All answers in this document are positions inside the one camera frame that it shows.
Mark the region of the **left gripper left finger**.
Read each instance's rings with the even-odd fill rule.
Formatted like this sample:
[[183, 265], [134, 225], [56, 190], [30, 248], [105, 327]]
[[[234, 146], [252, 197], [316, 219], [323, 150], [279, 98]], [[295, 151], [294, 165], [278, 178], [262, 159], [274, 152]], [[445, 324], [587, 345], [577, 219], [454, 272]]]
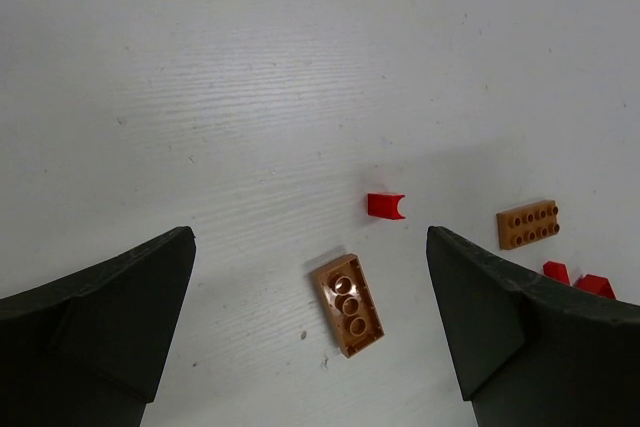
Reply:
[[196, 256], [176, 227], [1, 301], [4, 426], [138, 426], [155, 400]]

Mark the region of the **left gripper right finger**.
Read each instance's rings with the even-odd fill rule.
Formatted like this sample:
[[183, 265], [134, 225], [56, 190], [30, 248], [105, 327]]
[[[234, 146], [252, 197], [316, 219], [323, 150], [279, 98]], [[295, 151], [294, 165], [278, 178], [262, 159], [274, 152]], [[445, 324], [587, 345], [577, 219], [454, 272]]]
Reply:
[[639, 308], [564, 285], [432, 226], [426, 256], [480, 426], [636, 426]]

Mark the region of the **red lego brick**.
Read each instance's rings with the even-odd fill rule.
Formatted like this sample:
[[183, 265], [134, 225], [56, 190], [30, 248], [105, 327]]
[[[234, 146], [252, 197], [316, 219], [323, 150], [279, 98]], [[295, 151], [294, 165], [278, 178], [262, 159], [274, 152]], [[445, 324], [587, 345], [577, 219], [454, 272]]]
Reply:
[[606, 277], [587, 274], [582, 276], [574, 287], [603, 298], [616, 299], [616, 294], [610, 281]]

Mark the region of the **orange lego plate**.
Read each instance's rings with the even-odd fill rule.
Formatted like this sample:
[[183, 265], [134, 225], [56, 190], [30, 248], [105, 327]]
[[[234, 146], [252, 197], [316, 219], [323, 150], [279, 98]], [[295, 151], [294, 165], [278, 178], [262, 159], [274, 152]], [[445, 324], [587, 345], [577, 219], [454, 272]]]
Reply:
[[559, 207], [542, 200], [496, 214], [501, 250], [513, 250], [555, 236], [560, 231]]

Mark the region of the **orange lego brick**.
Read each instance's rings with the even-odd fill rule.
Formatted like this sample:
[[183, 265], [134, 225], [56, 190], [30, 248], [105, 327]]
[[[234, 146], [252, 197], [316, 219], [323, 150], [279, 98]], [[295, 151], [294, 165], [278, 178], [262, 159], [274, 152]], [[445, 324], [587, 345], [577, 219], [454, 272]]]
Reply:
[[345, 254], [313, 270], [318, 294], [336, 343], [351, 358], [384, 336], [364, 271], [355, 254]]

